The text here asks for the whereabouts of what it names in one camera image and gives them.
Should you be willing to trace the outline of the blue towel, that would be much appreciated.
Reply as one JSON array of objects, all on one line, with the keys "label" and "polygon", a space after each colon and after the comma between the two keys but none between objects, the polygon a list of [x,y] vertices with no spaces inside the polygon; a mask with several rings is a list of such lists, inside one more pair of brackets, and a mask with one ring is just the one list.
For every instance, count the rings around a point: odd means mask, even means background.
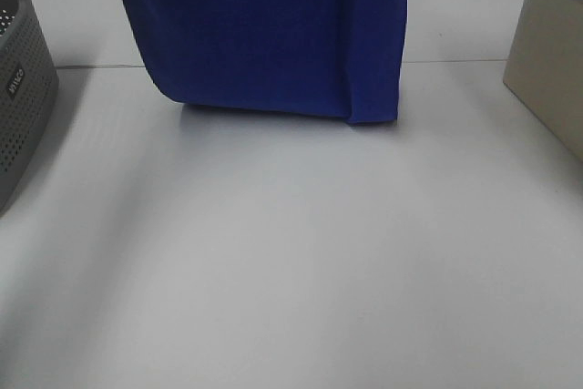
[{"label": "blue towel", "polygon": [[398,116],[407,0],[122,0],[153,83],[183,104]]}]

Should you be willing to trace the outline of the beige storage box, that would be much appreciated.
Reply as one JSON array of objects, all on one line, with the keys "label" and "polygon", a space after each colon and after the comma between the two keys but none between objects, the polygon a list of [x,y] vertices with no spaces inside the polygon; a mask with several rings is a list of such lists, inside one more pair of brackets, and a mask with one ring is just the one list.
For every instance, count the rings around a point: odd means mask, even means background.
[{"label": "beige storage box", "polygon": [[503,82],[582,158],[582,0],[524,0]]}]

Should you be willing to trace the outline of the grey perforated plastic basket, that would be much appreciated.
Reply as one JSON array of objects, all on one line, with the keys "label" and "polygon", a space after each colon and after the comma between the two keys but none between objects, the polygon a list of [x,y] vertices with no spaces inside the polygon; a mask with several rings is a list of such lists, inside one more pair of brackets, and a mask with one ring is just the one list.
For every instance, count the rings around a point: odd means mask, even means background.
[{"label": "grey perforated plastic basket", "polygon": [[59,78],[32,0],[1,0],[1,208],[50,119]]}]

